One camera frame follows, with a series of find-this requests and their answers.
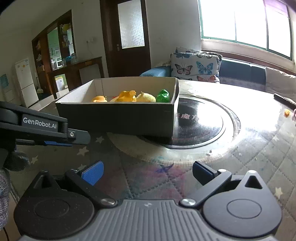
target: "white star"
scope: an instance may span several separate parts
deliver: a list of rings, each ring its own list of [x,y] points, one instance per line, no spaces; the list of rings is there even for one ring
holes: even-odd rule
[[[38,161],[38,156],[32,158],[31,164],[35,164]]]
[[[84,168],[86,167],[86,165],[80,165],[80,167],[78,167],[77,169],[79,170],[79,171],[81,171],[81,170],[83,170]]]
[[[85,154],[86,152],[88,152],[88,150],[87,150],[87,148],[86,148],[86,146],[85,146],[85,147],[83,147],[82,149],[79,149],[79,152],[77,153],[77,155],[83,155],[83,156],[84,156],[84,154]]]
[[[281,191],[281,188],[276,187],[275,195],[277,196],[278,199],[281,197],[282,194],[283,194],[283,192]]]
[[[277,136],[274,137],[275,142],[279,141],[279,138]]]
[[[99,142],[100,144],[102,143],[103,140],[104,140],[103,137],[97,137],[96,138],[96,142]]]

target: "frosted glass panel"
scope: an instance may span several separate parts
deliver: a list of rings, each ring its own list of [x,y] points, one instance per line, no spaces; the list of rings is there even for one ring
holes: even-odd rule
[[[141,0],[118,4],[122,48],[145,46]]]

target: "window frame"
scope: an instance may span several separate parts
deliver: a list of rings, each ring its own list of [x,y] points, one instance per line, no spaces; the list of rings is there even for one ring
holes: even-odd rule
[[[287,12],[288,12],[288,19],[289,19],[289,28],[290,28],[290,56],[287,56],[287,55],[284,55],[284,54],[279,53],[277,51],[269,49],[268,21],[267,21],[267,14],[266,14],[266,5],[265,5],[265,0],[262,0],[262,1],[263,1],[263,4],[264,4],[265,22],[266,22],[266,48],[262,48],[262,47],[259,47],[259,46],[256,46],[256,45],[252,45],[252,44],[237,41],[237,26],[236,26],[235,15],[234,15],[235,40],[204,36],[204,34],[203,34],[203,21],[202,21],[202,9],[201,9],[200,0],[198,0],[198,10],[199,10],[199,15],[200,15],[200,27],[201,27],[201,38],[202,39],[223,40],[223,41],[226,41],[226,42],[238,43],[238,44],[251,46],[251,47],[254,47],[254,48],[259,48],[259,49],[262,49],[262,50],[277,54],[277,55],[279,55],[281,57],[284,57],[284,58],[289,59],[289,60],[292,61],[293,60],[293,32],[292,32],[292,23],[291,23],[289,8],[286,5]]]

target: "blue cushion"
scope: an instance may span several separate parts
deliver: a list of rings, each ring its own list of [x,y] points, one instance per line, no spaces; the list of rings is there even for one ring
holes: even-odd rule
[[[223,58],[219,76],[251,81],[251,66],[247,62]]]
[[[149,77],[170,77],[170,66],[160,66],[153,69],[147,70],[142,73],[140,76],[149,76]]]
[[[266,82],[265,67],[256,65],[256,64],[250,64],[250,66],[251,66],[251,82],[265,85],[265,82]]]

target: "cardboard box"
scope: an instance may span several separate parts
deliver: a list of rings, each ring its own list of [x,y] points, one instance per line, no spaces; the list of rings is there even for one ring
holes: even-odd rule
[[[103,102],[92,103],[103,95],[110,101],[123,90],[154,95],[166,89],[170,103]],[[173,77],[116,77],[94,79],[67,93],[56,102],[69,127],[86,131],[171,137],[179,102],[179,80]]]

